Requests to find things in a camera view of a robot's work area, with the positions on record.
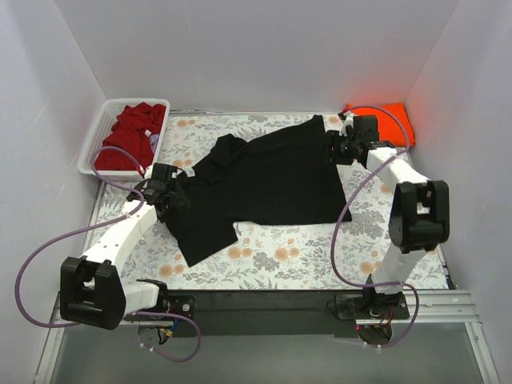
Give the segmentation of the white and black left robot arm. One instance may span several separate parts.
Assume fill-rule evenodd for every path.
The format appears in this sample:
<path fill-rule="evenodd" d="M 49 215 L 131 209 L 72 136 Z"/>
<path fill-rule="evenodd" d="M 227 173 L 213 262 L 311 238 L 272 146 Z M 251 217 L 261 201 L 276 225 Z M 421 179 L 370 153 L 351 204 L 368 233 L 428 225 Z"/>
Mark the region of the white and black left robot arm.
<path fill-rule="evenodd" d="M 190 207 L 180 181 L 186 173 L 155 163 L 150 176 L 130 190 L 116 223 L 80 257 L 68 257 L 60 269 L 63 319 L 106 330 L 127 315 L 144 310 L 154 320 L 170 310 L 167 285 L 151 279 L 123 283 L 122 268 L 143 235 L 157 222 Z"/>

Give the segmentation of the black t-shirt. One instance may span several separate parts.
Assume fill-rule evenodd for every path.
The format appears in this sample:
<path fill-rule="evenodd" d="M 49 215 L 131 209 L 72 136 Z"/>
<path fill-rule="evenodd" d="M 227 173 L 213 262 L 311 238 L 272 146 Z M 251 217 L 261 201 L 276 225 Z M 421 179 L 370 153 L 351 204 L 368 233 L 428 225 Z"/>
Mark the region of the black t-shirt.
<path fill-rule="evenodd" d="M 195 266 L 238 240 L 236 222 L 293 226 L 351 221 L 335 164 L 324 158 L 322 116 L 249 142 L 232 134 L 178 176 L 190 206 L 166 227 L 186 263 Z"/>

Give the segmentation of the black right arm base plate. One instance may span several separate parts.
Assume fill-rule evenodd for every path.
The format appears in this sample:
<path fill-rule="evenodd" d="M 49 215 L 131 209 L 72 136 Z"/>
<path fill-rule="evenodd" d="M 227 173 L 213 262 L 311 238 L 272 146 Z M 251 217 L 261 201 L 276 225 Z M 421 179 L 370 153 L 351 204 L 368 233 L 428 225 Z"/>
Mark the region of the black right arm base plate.
<path fill-rule="evenodd" d="M 377 294 L 364 297 L 362 293 L 341 294 L 335 297 L 335 313 L 339 319 L 378 320 L 391 316 L 392 320 L 407 320 L 410 313 L 403 293 Z"/>

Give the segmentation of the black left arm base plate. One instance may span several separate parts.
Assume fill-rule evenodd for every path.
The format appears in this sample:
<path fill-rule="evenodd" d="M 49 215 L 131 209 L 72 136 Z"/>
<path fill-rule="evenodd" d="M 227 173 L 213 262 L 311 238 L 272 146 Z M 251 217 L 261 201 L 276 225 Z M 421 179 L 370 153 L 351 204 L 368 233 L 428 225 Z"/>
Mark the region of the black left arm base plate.
<path fill-rule="evenodd" d="M 164 316 L 164 313 L 179 314 L 181 316 L 193 319 L 195 303 L 196 300 L 195 296 L 193 295 L 164 294 L 158 297 L 157 304 L 155 306 L 148 309 L 142 309 L 144 312 L 157 313 L 157 315 L 140 315 L 132 313 L 125 316 L 124 319 L 127 321 L 173 320 L 171 317 Z"/>

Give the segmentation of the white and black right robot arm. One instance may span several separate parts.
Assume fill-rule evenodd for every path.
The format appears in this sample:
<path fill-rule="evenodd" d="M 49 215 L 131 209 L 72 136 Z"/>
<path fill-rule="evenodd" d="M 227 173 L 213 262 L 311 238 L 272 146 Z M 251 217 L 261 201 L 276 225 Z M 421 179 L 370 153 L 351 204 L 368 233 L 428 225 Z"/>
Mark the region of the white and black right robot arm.
<path fill-rule="evenodd" d="M 340 130 L 327 133 L 326 160 L 336 165 L 358 162 L 393 192 L 388 233 L 390 246 L 382 264 L 351 304 L 372 318 L 403 306 L 403 287 L 410 273 L 450 234 L 450 192 L 444 181 L 432 181 L 402 159 L 403 150 L 380 139 L 374 115 L 341 112 Z"/>

